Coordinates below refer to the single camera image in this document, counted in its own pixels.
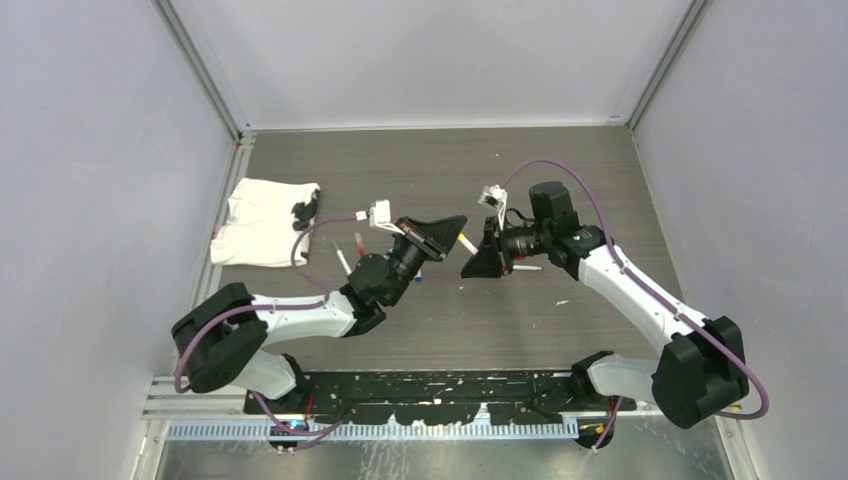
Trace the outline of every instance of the purple cable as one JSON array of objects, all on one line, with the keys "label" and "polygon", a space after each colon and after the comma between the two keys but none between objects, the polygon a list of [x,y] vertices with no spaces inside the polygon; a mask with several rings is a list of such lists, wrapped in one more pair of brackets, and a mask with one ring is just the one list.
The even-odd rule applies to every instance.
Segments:
[{"label": "purple cable", "polygon": [[607,438],[607,433],[609,433],[610,428],[612,428],[615,423],[615,419],[618,418],[618,409],[621,408],[621,402],[624,400],[624,397],[618,397],[618,400],[615,402],[615,406],[612,407],[612,411],[610,412],[610,419],[607,421],[607,425],[604,427],[604,431],[601,432],[601,436],[595,441],[595,444],[592,445],[592,450],[597,450],[598,447],[604,443],[604,439]]},{"label": "purple cable", "polygon": [[314,432],[297,430],[297,429],[291,428],[288,425],[283,424],[283,422],[281,422],[277,419],[277,417],[274,415],[274,412],[272,412],[271,408],[268,407],[268,403],[265,401],[265,397],[261,393],[253,392],[253,391],[250,392],[250,393],[253,394],[253,398],[256,400],[256,403],[259,404],[259,408],[261,408],[262,411],[265,412],[265,415],[268,415],[268,418],[270,418],[271,421],[274,422],[274,427],[281,432],[286,432],[286,433],[290,433],[292,435],[298,435],[298,436],[301,436],[301,437],[321,437],[321,438],[324,438],[327,435],[333,433],[333,430],[337,429],[339,427],[339,425],[341,425],[341,421],[339,421],[338,423],[335,423],[335,424],[333,424],[333,425],[331,425],[327,428],[323,428],[321,430],[316,430]]},{"label": "purple cable", "polygon": [[753,413],[718,412],[718,413],[716,413],[716,415],[726,417],[726,418],[733,418],[733,419],[737,419],[737,420],[755,420],[757,418],[762,418],[763,416],[765,416],[765,414],[768,413],[768,411],[769,411],[769,407],[771,406],[771,401],[769,400],[769,396],[768,396],[768,393],[766,392],[765,385],[763,385],[763,382],[760,381],[759,377],[757,377],[757,375],[754,373],[754,371],[748,365],[746,365],[745,362],[743,362],[739,357],[737,357],[736,354],[731,352],[727,347],[725,347],[721,342],[719,342],[714,336],[710,335],[709,332],[704,330],[703,327],[701,327],[700,325],[695,323],[695,321],[692,320],[691,318],[689,318],[688,316],[686,316],[686,314],[679,312],[677,310],[677,307],[675,307],[665,297],[660,295],[659,292],[657,292],[656,290],[651,288],[650,285],[648,285],[644,280],[639,278],[638,275],[633,273],[629,268],[627,268],[624,265],[624,261],[618,255],[618,252],[615,250],[615,245],[612,242],[612,238],[610,238],[609,229],[607,228],[606,218],[604,217],[604,214],[601,211],[601,206],[598,203],[598,199],[595,198],[595,195],[589,189],[589,186],[586,185],[586,182],[584,182],[583,179],[580,178],[580,176],[577,174],[577,172],[575,172],[570,167],[568,167],[567,165],[565,165],[564,163],[562,163],[558,160],[550,160],[550,159],[546,159],[546,158],[541,158],[541,159],[536,159],[536,160],[528,160],[528,161],[522,163],[521,165],[519,165],[515,170],[512,171],[512,173],[509,174],[508,177],[506,177],[506,180],[504,180],[503,185],[501,185],[501,188],[506,190],[506,187],[507,187],[507,185],[509,185],[509,182],[511,182],[512,179],[515,178],[515,176],[518,175],[519,172],[521,172],[522,170],[524,170],[528,166],[536,164],[536,163],[546,163],[548,165],[553,165],[555,167],[559,167],[559,168],[565,170],[569,175],[571,175],[571,177],[578,184],[580,184],[580,187],[583,189],[584,192],[586,192],[586,196],[589,197],[589,202],[592,203],[592,207],[595,209],[595,214],[598,216],[598,222],[601,224],[600,225],[601,230],[604,232],[604,240],[606,241],[607,249],[609,250],[610,255],[612,256],[613,260],[615,260],[616,265],[618,265],[618,267],[621,268],[622,273],[627,275],[631,280],[633,280],[633,282],[635,282],[637,285],[639,285],[639,287],[642,290],[644,290],[645,293],[647,293],[648,295],[653,297],[663,307],[665,307],[669,312],[671,312],[671,314],[674,315],[675,318],[680,319],[684,324],[686,324],[687,327],[689,327],[692,330],[694,330],[695,332],[697,332],[698,335],[702,336],[704,338],[704,340],[706,340],[710,345],[715,347],[716,350],[718,350],[724,356],[726,356],[731,361],[731,363],[733,363],[746,377],[748,377],[751,380],[751,383],[754,384],[754,388],[757,389],[757,393],[760,395],[760,408],[758,410],[756,410]]},{"label": "purple cable", "polygon": [[[336,223],[336,222],[355,221],[355,220],[356,220],[356,216],[350,215],[350,216],[347,216],[347,217],[328,218],[328,219],[325,219],[325,220],[315,222],[315,223],[309,225],[308,227],[306,227],[300,233],[300,235],[298,235],[297,240],[295,240],[294,245],[292,246],[291,257],[290,257],[292,267],[294,267],[294,270],[298,275],[300,275],[301,277],[303,277],[307,281],[317,285],[319,288],[321,288],[324,291],[324,299],[323,300],[315,302],[315,303],[302,304],[302,305],[245,305],[245,306],[242,306],[242,307],[233,308],[232,310],[228,310],[228,311],[221,313],[220,315],[216,316],[211,321],[206,323],[206,325],[201,327],[201,329],[197,332],[197,334],[194,336],[194,338],[192,338],[191,341],[188,343],[188,345],[186,346],[186,349],[183,352],[182,356],[177,361],[177,368],[174,370],[174,390],[176,390],[177,393],[185,393],[185,392],[189,391],[188,385],[187,386],[182,385],[182,378],[185,375],[185,369],[186,369],[186,365],[188,364],[188,359],[191,358],[192,353],[194,353],[194,350],[197,348],[197,345],[200,344],[200,341],[203,339],[203,337],[207,333],[209,333],[210,330],[212,330],[218,324],[224,322],[228,318],[230,318],[234,315],[238,315],[240,313],[251,312],[251,311],[261,311],[261,310],[310,310],[312,308],[317,308],[317,307],[320,307],[320,306],[324,305],[325,303],[327,303],[327,300],[329,300],[329,298],[330,298],[330,292],[332,290],[330,289],[330,287],[327,286],[326,283],[322,282],[321,280],[313,277],[312,275],[310,275],[310,274],[300,270],[300,268],[298,268],[297,263],[295,262],[295,254],[297,253],[297,247],[300,246],[300,242],[303,241],[303,239],[306,237],[306,235],[308,235],[310,232],[312,232],[316,228],[320,227],[321,225],[326,225],[328,223]],[[274,416],[273,412],[271,412],[271,409],[268,408],[268,404],[265,403],[265,398],[261,394],[259,394],[258,392],[253,392],[253,395],[254,395],[254,398],[256,398],[257,403],[259,403],[259,406],[262,408],[262,410],[265,412],[265,414],[268,415],[268,417],[271,418],[271,421],[274,422],[277,429],[279,429],[279,430],[282,430],[282,431],[285,431],[285,432],[288,432],[288,433],[291,433],[291,434],[295,434],[295,435],[318,436],[318,439],[316,439],[316,440],[319,440],[321,438],[326,437],[330,433],[332,433],[333,430],[335,430],[336,428],[338,428],[339,425],[341,425],[341,422],[339,422],[339,423],[334,424],[333,426],[327,427],[323,430],[319,430],[319,431],[316,431],[316,432],[303,432],[301,430],[295,430],[295,429],[289,428],[289,427],[283,425],[279,420],[277,420],[277,418]],[[313,443],[313,442],[317,443],[315,440],[312,440],[310,442],[307,442],[303,445],[296,447],[295,450],[303,450],[303,449],[309,448],[309,447],[315,445],[315,443]]]}]

